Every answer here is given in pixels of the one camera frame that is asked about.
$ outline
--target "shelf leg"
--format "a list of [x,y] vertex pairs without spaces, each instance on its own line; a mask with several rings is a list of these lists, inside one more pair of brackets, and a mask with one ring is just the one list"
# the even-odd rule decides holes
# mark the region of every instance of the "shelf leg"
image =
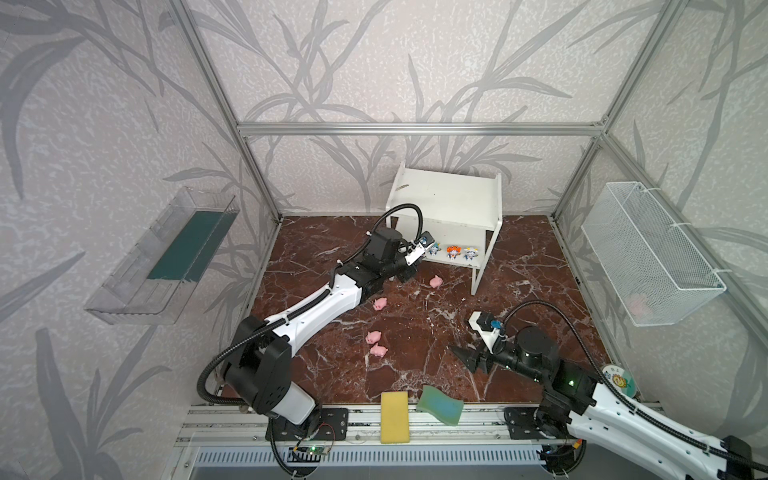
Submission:
[[480,277],[477,276],[477,272],[478,272],[477,269],[475,269],[475,268],[472,269],[472,289],[469,290],[469,292],[472,295],[475,295],[475,293],[477,293],[478,286],[480,285]]
[[480,279],[482,278],[482,274],[485,272],[485,266],[488,265],[488,260],[491,259],[491,252],[493,251],[493,246],[496,245],[498,232],[501,229],[502,229],[502,222],[499,221],[498,225],[496,225],[496,230],[493,230],[493,235],[491,235],[491,241],[488,242],[488,249],[485,251],[485,258],[482,259],[482,265],[480,266],[480,271],[478,272],[477,283],[475,282],[475,269],[472,269],[472,295],[475,295],[475,292],[477,292],[478,286],[480,285]]

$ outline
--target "black mounting plate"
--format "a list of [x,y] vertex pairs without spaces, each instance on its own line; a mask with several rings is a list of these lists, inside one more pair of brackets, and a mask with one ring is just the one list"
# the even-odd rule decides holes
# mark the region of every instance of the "black mounting plate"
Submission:
[[[349,424],[349,410],[321,409],[320,423],[327,423],[328,425],[331,425],[333,429],[323,425],[319,428],[315,436],[308,440],[334,440],[334,438],[336,441],[345,440],[346,429]],[[277,442],[295,442],[302,436],[302,432],[284,417],[277,417],[274,419],[273,427],[275,429],[275,440]],[[266,439],[271,439],[269,429],[267,429],[266,432]]]
[[535,413],[538,407],[506,407],[504,420],[511,440],[541,440],[544,437],[536,426]]

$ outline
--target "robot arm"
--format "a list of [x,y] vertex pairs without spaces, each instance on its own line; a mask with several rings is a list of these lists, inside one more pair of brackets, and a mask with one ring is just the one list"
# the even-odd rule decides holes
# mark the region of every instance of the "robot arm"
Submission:
[[331,282],[280,313],[264,320],[249,316],[240,322],[232,346],[259,329],[275,328],[235,349],[224,361],[224,381],[249,407],[260,414],[284,417],[301,435],[316,431],[320,406],[290,381],[291,358],[336,317],[381,292],[388,278],[396,276],[401,282],[412,278],[435,242],[429,232],[423,232],[411,243],[397,230],[376,229],[378,224],[364,246],[333,269]]
[[[544,392],[536,422],[550,438],[569,435],[593,442],[669,480],[753,478],[752,470],[743,464],[751,462],[748,444],[735,437],[721,441],[696,432],[624,396],[602,383],[597,372],[561,359],[557,344],[538,327],[525,327],[506,342],[504,324],[489,313],[474,312],[469,324],[480,335],[478,345],[475,349],[452,346],[453,353],[471,372],[479,367],[488,373],[496,363],[541,383]],[[736,458],[717,455],[716,449]]]

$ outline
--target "white vent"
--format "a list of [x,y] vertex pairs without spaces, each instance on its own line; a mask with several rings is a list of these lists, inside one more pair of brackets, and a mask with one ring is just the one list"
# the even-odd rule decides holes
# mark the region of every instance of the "white vent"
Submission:
[[[540,465],[540,445],[369,445],[335,446],[320,462],[296,462],[279,447],[289,465],[331,467],[387,465]],[[273,467],[270,447],[202,447],[196,467]]]

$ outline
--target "green sponge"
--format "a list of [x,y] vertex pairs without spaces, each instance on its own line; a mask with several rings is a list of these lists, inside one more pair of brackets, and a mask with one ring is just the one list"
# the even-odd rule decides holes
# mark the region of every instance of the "green sponge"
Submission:
[[424,385],[422,397],[419,399],[419,404],[416,405],[417,412],[431,413],[440,422],[454,427],[458,425],[463,409],[464,402],[462,400],[452,399],[429,385]]

